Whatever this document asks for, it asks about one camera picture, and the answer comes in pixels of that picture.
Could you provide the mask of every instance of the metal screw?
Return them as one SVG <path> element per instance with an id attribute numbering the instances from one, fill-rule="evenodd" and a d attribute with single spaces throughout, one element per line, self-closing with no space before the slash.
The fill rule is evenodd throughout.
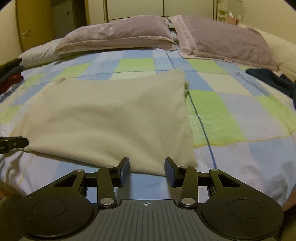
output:
<path id="1" fill-rule="evenodd" d="M 184 205 L 193 205 L 195 203 L 195 200 L 193 198 L 187 197 L 183 198 L 181 200 L 181 203 L 183 203 Z"/>
<path id="2" fill-rule="evenodd" d="M 111 205 L 113 204 L 115 201 L 113 198 L 109 198 L 109 197 L 105 197 L 105 198 L 102 198 L 100 200 L 100 203 L 103 204 L 104 206 L 108 206 L 108 205 Z"/>

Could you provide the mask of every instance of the bed sheet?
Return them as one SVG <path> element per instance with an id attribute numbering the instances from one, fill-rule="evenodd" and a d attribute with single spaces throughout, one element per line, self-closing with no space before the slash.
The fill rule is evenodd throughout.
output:
<path id="1" fill-rule="evenodd" d="M 274 198 L 280 205 L 296 191 L 296 115 L 292 100 L 246 74 L 245 67 L 221 61 L 183 59 L 178 51 L 104 51 L 24 71 L 24 82 L 0 104 L 0 134 L 9 135 L 28 100 L 61 77 L 109 80 L 158 74 L 180 68 L 190 83 L 186 99 L 199 172 L 219 168 Z M 2 155 L 2 186 L 29 194 L 75 170 L 98 167 L 65 158 L 12 151 Z M 119 199 L 176 198 L 164 177 L 133 173 Z M 96 188 L 88 199 L 96 202 Z M 199 202 L 207 199 L 200 189 Z"/>

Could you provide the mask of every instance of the checkered bedspread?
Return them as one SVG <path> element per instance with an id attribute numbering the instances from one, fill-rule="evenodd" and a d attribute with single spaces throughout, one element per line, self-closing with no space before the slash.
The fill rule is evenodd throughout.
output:
<path id="1" fill-rule="evenodd" d="M 119 50 L 86 54 L 23 72 L 23 84 L 0 104 L 0 131 L 7 136 L 26 102 L 61 77 L 126 79 L 174 68 L 189 81 L 188 114 L 198 171 L 219 168 L 283 205 L 296 190 L 296 114 L 292 100 L 246 74 L 245 67 L 213 60 L 183 59 L 177 51 Z M 28 194 L 77 169 L 96 167 L 46 155 L 11 152 L 0 162 L 2 185 Z M 164 177 L 132 174 L 122 198 L 174 197 Z M 95 191 L 88 198 L 95 202 Z M 207 195 L 200 191 L 200 202 Z"/>

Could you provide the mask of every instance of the yellow door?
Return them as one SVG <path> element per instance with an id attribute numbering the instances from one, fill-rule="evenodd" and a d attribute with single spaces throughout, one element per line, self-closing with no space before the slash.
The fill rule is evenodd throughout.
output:
<path id="1" fill-rule="evenodd" d="M 50 0 L 17 0 L 16 7 L 23 51 L 55 39 Z"/>

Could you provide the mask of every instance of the tissue box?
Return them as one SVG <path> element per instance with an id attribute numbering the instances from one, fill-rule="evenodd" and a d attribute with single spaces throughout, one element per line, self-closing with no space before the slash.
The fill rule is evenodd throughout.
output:
<path id="1" fill-rule="evenodd" d="M 231 17 L 227 17 L 227 18 L 226 18 L 226 21 L 225 21 L 225 23 L 232 24 L 232 25 L 237 25 L 238 22 L 239 22 L 238 19 L 236 19 L 236 18 L 231 18 Z"/>

